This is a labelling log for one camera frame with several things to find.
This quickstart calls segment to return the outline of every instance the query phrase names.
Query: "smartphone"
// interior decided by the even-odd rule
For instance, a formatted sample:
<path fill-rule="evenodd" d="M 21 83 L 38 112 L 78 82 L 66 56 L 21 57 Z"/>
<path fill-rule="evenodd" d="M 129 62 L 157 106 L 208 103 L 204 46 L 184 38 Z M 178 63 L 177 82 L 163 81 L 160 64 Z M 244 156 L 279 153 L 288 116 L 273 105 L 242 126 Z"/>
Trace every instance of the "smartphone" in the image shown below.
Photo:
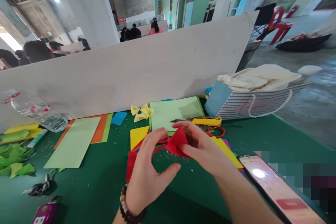
<path fill-rule="evenodd" d="M 238 157 L 248 177 L 270 203 L 283 221 L 292 224 L 326 224 L 261 157 Z"/>

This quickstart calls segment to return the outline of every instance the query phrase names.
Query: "bag handle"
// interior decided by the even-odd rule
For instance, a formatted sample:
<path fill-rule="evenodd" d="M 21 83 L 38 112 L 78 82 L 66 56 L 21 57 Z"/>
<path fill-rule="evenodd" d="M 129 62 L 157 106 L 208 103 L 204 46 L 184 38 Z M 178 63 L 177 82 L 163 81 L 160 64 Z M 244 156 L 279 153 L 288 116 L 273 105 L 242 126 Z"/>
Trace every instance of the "bag handle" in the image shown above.
<path fill-rule="evenodd" d="M 289 90 L 289 95 L 288 95 L 287 99 L 285 100 L 285 102 L 279 108 L 277 108 L 276 110 L 274 110 L 272 112 L 266 113 L 266 114 L 262 114 L 262 115 L 258 115 L 258 116 L 253 116 L 253 115 L 251 115 L 251 109 L 252 109 L 252 106 L 253 106 L 253 104 L 254 104 L 254 102 L 256 100 L 256 96 L 254 94 L 252 94 L 253 100 L 251 102 L 251 106 L 248 109 L 248 114 L 250 115 L 250 117 L 257 118 L 257 117 L 262 117 L 262 116 L 268 116 L 270 114 L 278 112 L 280 109 L 282 109 L 289 102 L 289 100 L 292 98 L 292 95 L 293 95 L 293 91 L 290 89 Z"/>

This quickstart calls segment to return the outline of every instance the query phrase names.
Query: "phone screen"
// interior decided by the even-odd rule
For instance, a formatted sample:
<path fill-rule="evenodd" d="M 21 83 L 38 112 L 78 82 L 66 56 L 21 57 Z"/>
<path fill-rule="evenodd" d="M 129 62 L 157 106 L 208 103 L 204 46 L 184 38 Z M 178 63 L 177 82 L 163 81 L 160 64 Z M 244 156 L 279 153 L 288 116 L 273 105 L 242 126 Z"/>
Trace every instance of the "phone screen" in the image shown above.
<path fill-rule="evenodd" d="M 291 223 L 326 223 L 259 156 L 240 157 L 239 160 Z"/>

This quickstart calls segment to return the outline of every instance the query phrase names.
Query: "pink shirt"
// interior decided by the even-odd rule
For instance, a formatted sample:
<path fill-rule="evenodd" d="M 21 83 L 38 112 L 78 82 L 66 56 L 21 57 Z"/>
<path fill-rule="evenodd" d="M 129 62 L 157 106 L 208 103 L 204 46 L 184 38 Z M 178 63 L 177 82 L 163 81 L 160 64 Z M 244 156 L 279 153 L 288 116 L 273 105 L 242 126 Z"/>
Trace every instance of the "pink shirt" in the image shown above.
<path fill-rule="evenodd" d="M 161 28 L 159 28 L 159 31 L 158 32 L 155 32 L 155 28 L 153 28 L 152 30 L 150 30 L 150 32 L 148 33 L 148 36 L 149 35 L 154 35 L 154 34 L 157 34 L 157 33 L 162 33 L 163 30 Z"/>

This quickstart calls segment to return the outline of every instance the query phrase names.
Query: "black bag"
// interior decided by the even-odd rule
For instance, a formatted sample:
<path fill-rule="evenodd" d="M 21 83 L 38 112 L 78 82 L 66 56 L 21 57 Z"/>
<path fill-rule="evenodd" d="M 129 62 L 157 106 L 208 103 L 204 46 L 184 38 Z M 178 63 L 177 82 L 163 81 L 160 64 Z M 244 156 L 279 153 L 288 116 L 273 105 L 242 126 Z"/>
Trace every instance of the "black bag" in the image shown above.
<path fill-rule="evenodd" d="M 276 48 L 282 51 L 289 52 L 314 52 L 320 50 L 326 42 L 330 38 L 331 34 L 324 35 L 317 38 L 304 38 L 300 40 L 287 41 L 281 44 L 278 44 Z"/>

